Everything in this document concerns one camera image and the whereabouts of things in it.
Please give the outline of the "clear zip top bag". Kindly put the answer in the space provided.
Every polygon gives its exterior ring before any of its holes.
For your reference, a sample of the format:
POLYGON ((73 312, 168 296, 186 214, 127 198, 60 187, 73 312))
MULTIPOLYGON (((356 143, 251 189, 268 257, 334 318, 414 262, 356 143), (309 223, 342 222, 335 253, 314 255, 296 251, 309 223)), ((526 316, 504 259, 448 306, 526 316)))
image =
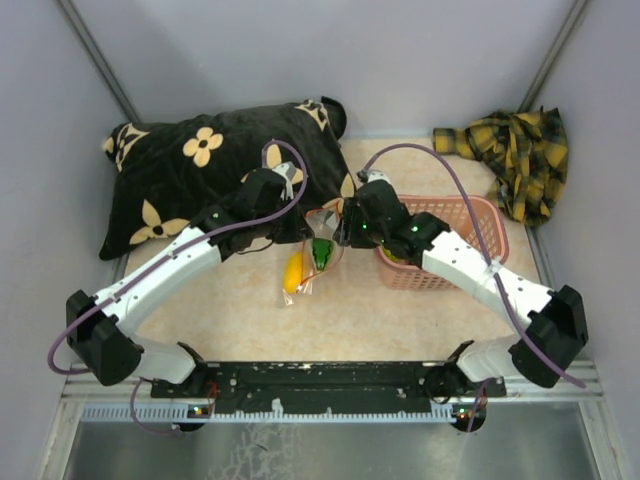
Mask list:
POLYGON ((344 248, 333 239, 340 220, 337 206, 311 210, 306 214, 313 237, 295 245, 286 261, 282 279, 285 306, 293 305, 302 295, 311 295, 318 279, 342 260, 344 248))

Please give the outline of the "watermelon slice toy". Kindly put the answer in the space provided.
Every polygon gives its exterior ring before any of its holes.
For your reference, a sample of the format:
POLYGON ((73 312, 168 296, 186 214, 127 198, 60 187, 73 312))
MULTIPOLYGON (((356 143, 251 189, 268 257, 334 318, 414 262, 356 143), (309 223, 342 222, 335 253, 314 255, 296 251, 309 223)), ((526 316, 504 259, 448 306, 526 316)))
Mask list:
POLYGON ((314 238, 311 244, 311 256, 314 268, 317 272, 323 272, 331 263, 334 252, 334 243, 332 240, 324 238, 314 238))

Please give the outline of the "green bumpy toy fruit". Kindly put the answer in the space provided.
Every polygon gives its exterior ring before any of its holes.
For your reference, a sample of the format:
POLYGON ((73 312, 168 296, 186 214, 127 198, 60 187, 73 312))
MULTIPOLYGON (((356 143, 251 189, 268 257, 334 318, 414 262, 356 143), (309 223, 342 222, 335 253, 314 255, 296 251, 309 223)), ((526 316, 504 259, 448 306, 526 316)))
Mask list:
POLYGON ((382 252, 384 254, 384 256, 386 258, 388 258, 390 261, 394 262, 394 263, 398 263, 401 264, 403 262, 402 259, 398 258, 397 256, 395 256, 389 249, 387 248, 383 248, 382 252))

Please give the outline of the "yellow toy mango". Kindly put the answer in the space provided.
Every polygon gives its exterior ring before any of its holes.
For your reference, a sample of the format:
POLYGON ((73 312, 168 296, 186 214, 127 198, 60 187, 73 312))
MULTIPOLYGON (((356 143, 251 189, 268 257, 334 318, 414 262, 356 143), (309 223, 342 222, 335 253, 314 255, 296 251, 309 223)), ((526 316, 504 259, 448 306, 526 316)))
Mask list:
POLYGON ((303 257, 302 252, 296 252, 287 261, 283 277, 283 288, 287 294, 295 294, 302 283, 304 275, 303 257))

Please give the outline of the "pink plastic basket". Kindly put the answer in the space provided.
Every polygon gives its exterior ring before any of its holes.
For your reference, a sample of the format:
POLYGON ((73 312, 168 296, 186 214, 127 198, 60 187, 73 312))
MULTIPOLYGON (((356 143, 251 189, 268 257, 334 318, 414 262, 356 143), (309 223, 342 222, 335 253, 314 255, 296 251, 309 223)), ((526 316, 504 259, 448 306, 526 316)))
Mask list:
POLYGON ((407 291, 455 289, 451 278, 464 274, 485 276, 506 262, 509 244, 502 215, 488 200, 471 195, 412 196, 399 200, 411 214, 429 213, 450 227, 433 241, 434 247, 418 258, 417 264, 394 263, 382 248, 375 251, 381 282, 388 288, 407 291))

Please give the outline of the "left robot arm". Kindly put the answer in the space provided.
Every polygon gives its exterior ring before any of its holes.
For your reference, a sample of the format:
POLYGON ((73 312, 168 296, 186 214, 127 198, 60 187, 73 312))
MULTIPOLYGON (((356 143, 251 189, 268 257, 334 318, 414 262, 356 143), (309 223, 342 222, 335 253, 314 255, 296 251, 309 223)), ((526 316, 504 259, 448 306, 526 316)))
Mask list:
POLYGON ((206 389, 208 373, 190 347, 145 339, 137 331, 173 293, 255 239, 295 243, 309 237, 293 176, 291 163, 251 172, 239 190, 202 210, 132 274, 92 296, 78 291, 68 299, 68 343, 101 385, 138 376, 166 381, 189 397, 206 389))

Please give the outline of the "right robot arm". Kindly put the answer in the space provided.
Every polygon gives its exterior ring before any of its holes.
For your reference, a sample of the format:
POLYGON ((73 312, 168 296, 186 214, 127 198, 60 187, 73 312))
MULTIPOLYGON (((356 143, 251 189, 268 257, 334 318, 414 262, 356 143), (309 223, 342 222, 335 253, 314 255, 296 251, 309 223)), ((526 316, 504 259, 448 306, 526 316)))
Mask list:
POLYGON ((565 380, 584 381, 567 369, 588 341, 581 295, 531 282, 473 247, 439 217, 412 214, 383 179, 360 187, 345 200, 334 235, 341 246, 381 247, 393 256, 439 276, 510 323, 511 336, 472 341, 446 372, 448 387, 470 395, 482 381, 521 375, 545 389, 565 380))

